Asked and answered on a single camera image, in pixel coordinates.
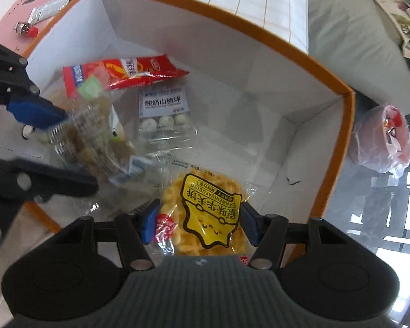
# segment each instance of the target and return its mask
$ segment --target white candy ball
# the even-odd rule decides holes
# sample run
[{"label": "white candy ball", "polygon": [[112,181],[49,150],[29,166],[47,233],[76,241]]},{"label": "white candy ball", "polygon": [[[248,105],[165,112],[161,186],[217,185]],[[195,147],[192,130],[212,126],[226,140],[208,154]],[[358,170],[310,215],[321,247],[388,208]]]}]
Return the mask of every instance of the white candy ball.
[{"label": "white candy ball", "polygon": [[180,113],[175,116],[175,123],[181,128],[188,128],[190,126],[190,117],[188,113]]},{"label": "white candy ball", "polygon": [[166,128],[166,129],[173,129],[175,121],[172,116],[162,116],[160,121],[158,122],[158,127]]},{"label": "white candy ball", "polygon": [[153,132],[156,131],[157,128],[158,124],[153,118],[146,118],[140,125],[140,131],[144,132]]},{"label": "white candy ball", "polygon": [[33,131],[35,131],[34,127],[30,125],[25,125],[21,130],[21,136],[23,137],[23,139],[29,139]]}]

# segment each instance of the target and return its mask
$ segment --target table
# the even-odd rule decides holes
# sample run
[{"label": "table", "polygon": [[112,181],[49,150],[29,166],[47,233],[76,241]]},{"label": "table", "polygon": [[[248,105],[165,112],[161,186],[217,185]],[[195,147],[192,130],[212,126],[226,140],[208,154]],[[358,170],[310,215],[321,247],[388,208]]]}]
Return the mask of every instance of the table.
[{"label": "table", "polygon": [[[358,121],[376,104],[357,93]],[[379,174],[346,158],[325,219],[396,271],[400,293],[390,318],[410,316],[410,166],[403,177]],[[410,320],[403,323],[410,326]]]}]

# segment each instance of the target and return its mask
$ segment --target blue gripper pad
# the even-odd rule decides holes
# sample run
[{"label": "blue gripper pad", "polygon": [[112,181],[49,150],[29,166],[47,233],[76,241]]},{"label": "blue gripper pad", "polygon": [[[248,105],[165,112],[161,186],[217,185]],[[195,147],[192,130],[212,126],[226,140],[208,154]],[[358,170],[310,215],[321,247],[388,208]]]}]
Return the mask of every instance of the blue gripper pad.
[{"label": "blue gripper pad", "polygon": [[156,217],[160,208],[160,201],[154,200],[147,208],[148,215],[143,219],[143,229],[140,232],[141,241],[143,244],[152,243],[155,237]]},{"label": "blue gripper pad", "polygon": [[254,208],[249,203],[242,202],[240,207],[240,225],[243,228],[244,234],[246,234],[249,243],[251,243],[254,247],[258,247],[263,236],[258,231],[257,221],[252,213],[249,212],[248,208],[251,208],[252,211],[256,213]]},{"label": "blue gripper pad", "polygon": [[65,110],[38,95],[12,95],[7,110],[25,125],[47,129],[67,118]]}]

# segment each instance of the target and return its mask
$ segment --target clear plastic bag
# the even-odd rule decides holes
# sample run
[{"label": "clear plastic bag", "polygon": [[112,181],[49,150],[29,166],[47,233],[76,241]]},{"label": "clear plastic bag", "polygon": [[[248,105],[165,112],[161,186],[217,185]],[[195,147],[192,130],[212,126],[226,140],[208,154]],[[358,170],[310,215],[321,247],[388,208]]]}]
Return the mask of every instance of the clear plastic bag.
[{"label": "clear plastic bag", "polygon": [[66,164],[83,166],[98,181],[121,186],[131,179],[140,181],[152,161],[126,141],[105,92],[108,85],[107,71],[95,69],[70,100],[68,119],[49,129],[43,140]]},{"label": "clear plastic bag", "polygon": [[239,225],[239,208],[257,188],[168,157],[155,242],[164,255],[230,255],[254,249]]},{"label": "clear plastic bag", "polygon": [[109,221],[118,214],[134,214],[144,211],[161,194],[161,171],[163,164],[152,159],[139,181],[124,182],[121,186],[104,182],[99,185],[97,194],[83,199],[80,208],[82,215],[93,216],[96,221]]},{"label": "clear plastic bag", "polygon": [[138,138],[146,153],[190,148],[191,122],[186,78],[154,83],[139,91]]},{"label": "clear plastic bag", "polygon": [[368,111],[354,126],[349,155],[356,164],[401,177],[410,164],[410,130],[403,114],[392,105]]}]

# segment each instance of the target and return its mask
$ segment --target cardboard box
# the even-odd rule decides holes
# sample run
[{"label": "cardboard box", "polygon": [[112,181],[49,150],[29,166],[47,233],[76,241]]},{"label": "cardboard box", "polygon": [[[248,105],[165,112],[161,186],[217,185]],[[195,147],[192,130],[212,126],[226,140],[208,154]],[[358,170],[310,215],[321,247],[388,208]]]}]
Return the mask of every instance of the cardboard box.
[{"label": "cardboard box", "polygon": [[[348,149],[354,93],[277,36],[195,0],[74,0],[25,56],[45,95],[63,66],[163,53],[190,71],[198,138],[184,159],[268,189],[255,203],[261,213],[321,217]],[[137,108],[132,95],[116,105],[126,129]],[[0,108],[0,158],[47,161],[21,128]],[[61,225],[82,214],[59,197],[42,208]]]}]

